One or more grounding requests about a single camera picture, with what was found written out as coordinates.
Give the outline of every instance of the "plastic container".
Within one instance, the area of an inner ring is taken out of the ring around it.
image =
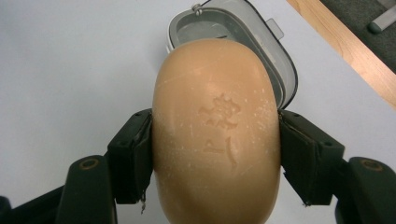
[[[293,62],[278,41],[281,37],[276,23],[264,21],[248,1],[210,0],[171,20],[168,50],[201,38],[237,41],[259,56],[270,76],[277,108],[285,108],[297,91],[298,81]]]

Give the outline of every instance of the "orange soap bar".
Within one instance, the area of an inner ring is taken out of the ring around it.
[[[280,140],[268,74],[247,47],[203,39],[173,50],[157,77],[152,143],[171,223],[263,223],[276,201]]]

